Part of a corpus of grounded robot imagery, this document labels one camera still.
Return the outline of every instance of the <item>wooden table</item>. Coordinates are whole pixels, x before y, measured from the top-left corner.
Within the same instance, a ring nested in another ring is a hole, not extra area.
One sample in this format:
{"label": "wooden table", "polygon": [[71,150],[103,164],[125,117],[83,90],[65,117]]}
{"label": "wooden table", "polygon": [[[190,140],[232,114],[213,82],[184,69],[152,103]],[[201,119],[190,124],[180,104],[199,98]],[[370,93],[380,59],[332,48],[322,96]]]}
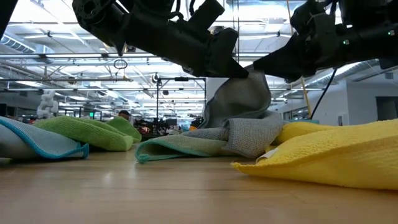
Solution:
{"label": "wooden table", "polygon": [[0,223],[398,223],[398,193],[240,174],[241,158],[0,162]]}

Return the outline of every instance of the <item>yellow towel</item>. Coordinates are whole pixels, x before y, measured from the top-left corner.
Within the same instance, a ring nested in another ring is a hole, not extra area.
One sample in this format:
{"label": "yellow towel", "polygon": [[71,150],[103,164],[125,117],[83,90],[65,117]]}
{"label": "yellow towel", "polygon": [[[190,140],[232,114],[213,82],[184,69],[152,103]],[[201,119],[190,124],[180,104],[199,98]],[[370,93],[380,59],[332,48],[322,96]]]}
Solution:
{"label": "yellow towel", "polygon": [[297,136],[269,159],[233,167],[264,177],[398,190],[398,119]]}
{"label": "yellow towel", "polygon": [[314,124],[310,122],[293,122],[285,124],[282,128],[282,132],[278,135],[275,141],[272,143],[273,145],[280,145],[287,140],[302,136],[305,134],[310,134],[318,131],[326,131],[335,128],[341,128],[339,126],[328,126],[328,125],[320,125]]}

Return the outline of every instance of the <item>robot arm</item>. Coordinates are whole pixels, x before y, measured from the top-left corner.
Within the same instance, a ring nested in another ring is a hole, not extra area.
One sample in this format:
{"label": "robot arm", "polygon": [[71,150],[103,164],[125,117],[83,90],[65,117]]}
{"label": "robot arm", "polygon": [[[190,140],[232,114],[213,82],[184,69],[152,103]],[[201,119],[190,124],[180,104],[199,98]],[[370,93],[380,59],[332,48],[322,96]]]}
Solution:
{"label": "robot arm", "polygon": [[[238,33],[230,28],[217,34],[208,29],[224,8],[206,0],[189,21],[174,0],[74,0],[79,25],[113,46],[122,56],[126,44],[179,64],[197,77],[246,78],[248,72],[232,58]],[[170,19],[178,16],[174,22]]]}
{"label": "robot arm", "polygon": [[[335,25],[337,3],[343,23]],[[255,61],[254,69],[293,82],[320,69],[374,58],[381,68],[396,66],[397,11],[398,0],[307,0],[290,20],[296,33],[286,46]]]}

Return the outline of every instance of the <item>green towel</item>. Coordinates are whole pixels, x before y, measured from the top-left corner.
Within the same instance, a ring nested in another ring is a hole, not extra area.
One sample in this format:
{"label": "green towel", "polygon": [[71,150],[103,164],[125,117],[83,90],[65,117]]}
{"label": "green towel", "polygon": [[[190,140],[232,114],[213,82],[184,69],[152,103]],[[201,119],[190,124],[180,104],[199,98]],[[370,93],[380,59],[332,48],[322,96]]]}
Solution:
{"label": "green towel", "polygon": [[226,141],[171,135],[150,139],[142,143],[136,150],[135,156],[138,162],[145,163],[147,161],[173,159],[178,157],[238,155],[221,149],[226,145]]}
{"label": "green towel", "polygon": [[[118,125],[116,126],[118,128],[121,128],[124,131],[128,129],[123,127],[122,122],[117,123]],[[131,126],[127,120],[124,125]],[[128,151],[133,143],[135,143],[135,139],[140,139],[136,135],[127,135],[111,125],[102,123],[101,121],[69,116],[45,119],[35,123],[34,126],[109,151]]]}
{"label": "green towel", "polygon": [[134,142],[141,142],[142,136],[140,132],[134,128],[128,120],[118,116],[106,122],[106,124],[116,128],[118,131],[127,134],[128,136],[131,136]]}

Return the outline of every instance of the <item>gray towel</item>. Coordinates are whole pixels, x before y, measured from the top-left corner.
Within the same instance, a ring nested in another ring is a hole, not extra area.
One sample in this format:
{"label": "gray towel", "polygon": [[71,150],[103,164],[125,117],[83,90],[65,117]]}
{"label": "gray towel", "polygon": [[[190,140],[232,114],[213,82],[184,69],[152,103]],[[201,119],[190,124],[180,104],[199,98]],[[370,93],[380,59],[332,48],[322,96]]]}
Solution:
{"label": "gray towel", "polygon": [[205,122],[185,136],[227,141],[225,151],[257,158],[282,131],[282,117],[268,111],[271,93],[265,75],[230,78],[206,105]]}
{"label": "gray towel", "polygon": [[199,128],[218,128],[230,118],[263,118],[270,104],[264,72],[252,71],[248,78],[230,78],[207,103],[205,121]]}

